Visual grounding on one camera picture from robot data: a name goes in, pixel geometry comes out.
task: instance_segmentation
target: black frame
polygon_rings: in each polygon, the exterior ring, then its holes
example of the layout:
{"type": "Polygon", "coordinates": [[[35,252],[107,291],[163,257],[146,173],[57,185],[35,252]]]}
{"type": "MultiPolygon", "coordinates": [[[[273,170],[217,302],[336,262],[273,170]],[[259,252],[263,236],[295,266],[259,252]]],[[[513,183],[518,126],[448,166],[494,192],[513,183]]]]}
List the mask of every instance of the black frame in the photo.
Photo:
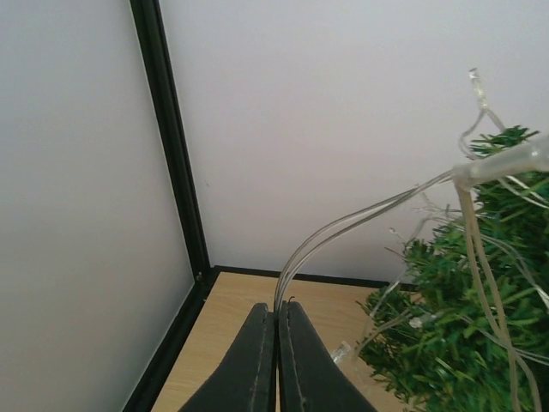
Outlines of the black frame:
{"type": "MultiPolygon", "coordinates": [[[[195,279],[195,285],[124,407],[124,412],[149,412],[219,273],[232,272],[269,277],[278,277],[279,274],[267,270],[210,266],[159,0],[130,0],[130,6],[147,71],[148,85],[172,181],[173,195],[195,279]]],[[[296,275],[296,279],[368,288],[381,288],[388,284],[364,279],[312,275],[296,275]]]]}

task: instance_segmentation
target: white wall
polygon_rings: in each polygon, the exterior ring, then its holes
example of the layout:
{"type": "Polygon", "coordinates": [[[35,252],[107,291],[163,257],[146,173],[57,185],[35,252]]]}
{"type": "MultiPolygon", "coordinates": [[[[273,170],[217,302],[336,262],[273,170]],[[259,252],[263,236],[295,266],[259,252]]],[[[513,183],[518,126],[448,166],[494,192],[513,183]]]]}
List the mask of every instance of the white wall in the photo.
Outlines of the white wall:
{"type": "MultiPolygon", "coordinates": [[[[548,2],[160,3],[213,264],[279,270],[328,221],[450,168],[473,67],[504,122],[549,127],[548,2]]],[[[306,271],[394,276],[389,228],[418,220],[402,207],[306,271]]]]}
{"type": "Polygon", "coordinates": [[[0,6],[0,410],[120,410],[192,283],[126,2],[0,6]]]}

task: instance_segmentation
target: wooden floor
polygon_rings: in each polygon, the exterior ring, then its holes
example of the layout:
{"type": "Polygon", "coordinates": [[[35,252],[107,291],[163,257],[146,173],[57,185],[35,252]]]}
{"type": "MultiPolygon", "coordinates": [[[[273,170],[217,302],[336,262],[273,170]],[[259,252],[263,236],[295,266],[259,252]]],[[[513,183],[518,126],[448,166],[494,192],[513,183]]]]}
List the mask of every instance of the wooden floor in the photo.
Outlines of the wooden floor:
{"type": "MultiPolygon", "coordinates": [[[[220,364],[251,307],[269,303],[276,279],[221,273],[176,361],[153,412],[175,412],[220,364]]],[[[342,341],[352,346],[359,339],[365,314],[356,301],[374,289],[318,282],[293,281],[286,296],[295,296],[315,326],[329,352],[342,341]]],[[[359,360],[344,361],[341,369],[379,412],[396,412],[402,405],[369,378],[369,368],[359,360]]]]}

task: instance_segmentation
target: clear wire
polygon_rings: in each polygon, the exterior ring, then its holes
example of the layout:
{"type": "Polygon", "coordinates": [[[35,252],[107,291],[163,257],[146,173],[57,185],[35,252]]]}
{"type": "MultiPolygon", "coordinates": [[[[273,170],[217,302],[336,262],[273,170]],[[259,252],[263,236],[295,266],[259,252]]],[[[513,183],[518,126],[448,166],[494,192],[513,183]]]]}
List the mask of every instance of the clear wire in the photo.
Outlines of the clear wire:
{"type": "MultiPolygon", "coordinates": [[[[438,175],[436,178],[429,180],[428,182],[418,186],[417,188],[415,188],[413,190],[404,192],[403,195],[400,195],[399,197],[396,198],[396,200],[389,203],[387,206],[384,206],[382,209],[372,213],[371,215],[368,215],[367,217],[365,217],[363,219],[360,219],[359,221],[354,222],[353,224],[349,225],[348,227],[340,230],[339,232],[336,232],[336,233],[332,234],[327,239],[320,242],[317,246],[315,246],[308,253],[306,253],[295,264],[295,266],[292,267],[292,263],[289,262],[289,264],[287,264],[287,267],[291,268],[291,269],[287,269],[286,272],[283,271],[281,273],[281,276],[279,277],[278,282],[277,282],[276,294],[275,294],[275,297],[274,297],[274,313],[275,313],[275,316],[278,316],[278,312],[280,311],[281,306],[282,306],[282,298],[284,297],[284,293],[286,292],[290,281],[293,279],[293,277],[295,276],[297,271],[305,264],[305,262],[311,256],[313,256],[316,252],[318,252],[322,247],[324,247],[325,245],[329,244],[330,242],[333,242],[334,240],[340,238],[344,234],[352,231],[356,227],[359,227],[359,226],[367,223],[368,221],[370,221],[370,220],[384,214],[385,212],[388,212],[389,210],[395,208],[396,206],[406,202],[407,200],[411,199],[412,197],[415,197],[416,195],[418,195],[422,191],[424,191],[424,190],[426,190],[426,189],[428,189],[428,188],[430,188],[430,187],[432,187],[432,186],[434,186],[438,183],[449,181],[450,179],[451,179],[451,171],[448,171],[448,172],[445,172],[445,173],[442,173],[442,174],[438,175]]],[[[387,201],[380,202],[380,203],[381,204],[387,204],[387,201]]]]}
{"type": "MultiPolygon", "coordinates": [[[[422,219],[419,222],[418,227],[413,232],[412,239],[416,238],[419,235],[419,232],[423,228],[423,226],[429,222],[429,221],[435,221],[436,223],[441,224],[449,224],[451,223],[453,225],[453,228],[456,230],[459,230],[460,232],[465,232],[465,227],[458,222],[458,216],[453,215],[453,213],[449,213],[448,209],[440,209],[438,206],[434,205],[429,207],[428,211],[431,211],[432,213],[439,213],[443,214],[443,217],[440,215],[429,215],[426,218],[422,219]]],[[[518,271],[521,273],[522,276],[530,283],[530,285],[535,288],[538,295],[541,297],[541,300],[545,304],[547,311],[549,312],[549,294],[535,281],[534,277],[532,276],[532,273],[530,272],[528,266],[526,265],[526,262],[524,262],[524,259],[522,258],[521,254],[511,245],[507,244],[506,242],[493,238],[492,236],[488,236],[486,234],[480,234],[480,237],[486,242],[491,245],[496,246],[500,251],[505,253],[506,255],[513,258],[515,261],[515,266],[518,269],[518,271]]]]}
{"type": "Polygon", "coordinates": [[[309,236],[309,238],[307,238],[307,240],[305,242],[303,242],[299,247],[298,249],[296,249],[296,251],[293,253],[293,255],[288,259],[288,261],[286,262],[286,264],[284,265],[284,268],[282,268],[282,271],[281,271],[281,275],[279,276],[279,281],[276,283],[276,290],[274,291],[274,296],[275,296],[275,299],[276,297],[280,294],[280,290],[281,290],[281,279],[284,279],[286,278],[287,276],[287,272],[292,268],[293,266],[293,263],[295,261],[295,259],[297,258],[297,256],[315,239],[319,238],[320,236],[322,236],[324,233],[328,232],[328,230],[330,230],[331,228],[335,227],[335,226],[338,226],[342,223],[346,223],[348,221],[351,221],[353,219],[356,219],[357,217],[359,216],[362,216],[364,215],[365,213],[369,213],[369,212],[372,212],[373,210],[375,209],[379,209],[379,208],[382,208],[383,206],[385,206],[386,204],[389,204],[391,202],[394,202],[395,200],[399,199],[400,197],[402,196],[405,196],[407,195],[408,193],[410,193],[412,190],[409,190],[409,191],[404,191],[402,193],[399,193],[398,195],[395,195],[395,196],[392,196],[392,197],[389,197],[388,199],[385,199],[383,200],[382,202],[378,202],[376,204],[373,204],[372,206],[368,206],[367,208],[364,208],[364,209],[361,209],[361,210],[358,210],[356,212],[353,212],[351,213],[350,215],[345,215],[335,221],[332,221],[330,222],[328,225],[324,226],[324,227],[321,227],[320,229],[318,229],[316,232],[314,232],[311,236],[309,236]]]}
{"type": "Polygon", "coordinates": [[[387,289],[385,289],[385,292],[383,292],[383,294],[381,295],[381,298],[379,298],[379,301],[376,303],[376,305],[373,307],[370,314],[368,315],[368,316],[370,316],[370,318],[374,319],[376,317],[376,313],[379,310],[379,308],[381,307],[383,301],[401,283],[402,278],[406,275],[406,273],[407,273],[407,271],[403,270],[398,275],[398,277],[391,282],[391,284],[387,287],[387,289]]]}
{"type": "Polygon", "coordinates": [[[456,186],[455,190],[457,191],[458,197],[460,199],[460,204],[462,206],[463,219],[465,223],[465,239],[467,244],[467,255],[469,258],[470,269],[473,274],[474,284],[479,293],[480,303],[482,309],[488,319],[488,323],[492,327],[492,330],[496,336],[502,341],[504,346],[507,348],[509,354],[509,367],[510,367],[510,386],[511,386],[511,399],[513,401],[513,410],[515,412],[521,412],[521,404],[518,399],[518,375],[516,371],[516,364],[521,367],[528,378],[530,383],[530,390],[532,392],[532,398],[534,400],[534,408],[536,412],[542,412],[541,410],[541,400],[540,392],[538,390],[538,384],[535,380],[532,370],[524,359],[516,352],[515,348],[512,345],[509,330],[507,328],[507,320],[505,317],[504,306],[501,300],[501,296],[498,290],[498,284],[488,263],[488,259],[484,252],[484,247],[482,246],[482,239],[480,237],[480,229],[478,222],[476,220],[476,215],[474,213],[474,204],[473,199],[471,198],[471,192],[464,191],[460,187],[456,186]],[[484,291],[484,286],[482,279],[480,278],[479,267],[477,266],[476,255],[478,255],[480,265],[483,269],[483,272],[488,281],[490,291],[492,292],[492,298],[494,300],[494,305],[498,313],[499,324],[496,322],[496,319],[493,317],[490,304],[486,298],[484,291]]]}
{"type": "MultiPolygon", "coordinates": [[[[473,125],[469,127],[467,130],[465,130],[459,137],[458,140],[458,146],[463,154],[465,154],[468,159],[470,160],[476,160],[479,159],[479,156],[477,156],[474,151],[468,146],[466,139],[473,134],[473,132],[479,127],[480,122],[484,118],[485,115],[490,118],[490,120],[496,125],[496,127],[499,129],[501,133],[503,133],[506,128],[504,126],[504,123],[501,121],[501,119],[494,113],[489,107],[488,102],[486,99],[486,93],[482,87],[482,81],[480,80],[479,72],[477,69],[471,69],[469,71],[469,78],[471,79],[471,83],[473,84],[473,90],[475,94],[477,95],[478,104],[479,104],[479,116],[474,121],[473,125]]],[[[534,204],[536,206],[539,206],[543,209],[549,209],[549,202],[545,200],[542,196],[540,196],[536,192],[530,191],[528,193],[528,196],[523,196],[519,191],[515,190],[511,185],[509,185],[505,180],[510,180],[516,185],[521,186],[521,188],[529,190],[530,188],[525,185],[521,180],[517,179],[514,176],[506,176],[504,179],[498,179],[498,182],[508,191],[513,193],[516,196],[519,196],[523,198],[526,202],[529,202],[531,204],[534,204]]]]}
{"type": "Polygon", "coordinates": [[[372,331],[370,333],[368,333],[368,330],[367,330],[366,331],[367,336],[362,336],[362,338],[360,339],[361,343],[355,349],[353,354],[353,359],[356,360],[356,358],[360,355],[360,352],[362,351],[362,349],[368,343],[373,341],[376,338],[376,336],[378,336],[379,334],[383,333],[388,329],[394,328],[395,326],[397,326],[398,324],[401,324],[406,320],[410,320],[411,318],[412,318],[412,313],[408,309],[405,309],[404,311],[401,312],[400,315],[396,316],[395,318],[388,320],[387,322],[379,325],[375,329],[372,328],[372,331]]]}
{"type": "MultiPolygon", "coordinates": [[[[468,324],[473,323],[473,320],[469,316],[463,316],[462,319],[465,320],[468,324]]],[[[494,335],[491,335],[490,333],[482,329],[479,329],[479,332],[482,335],[486,336],[488,339],[490,339],[492,342],[496,343],[502,348],[505,348],[505,345],[499,339],[497,339],[494,335]]],[[[522,350],[517,348],[516,348],[516,352],[520,354],[523,358],[530,359],[531,361],[534,361],[536,363],[540,363],[541,365],[545,365],[549,367],[549,356],[544,356],[543,354],[535,354],[534,352],[529,352],[527,350],[522,350]]]]}

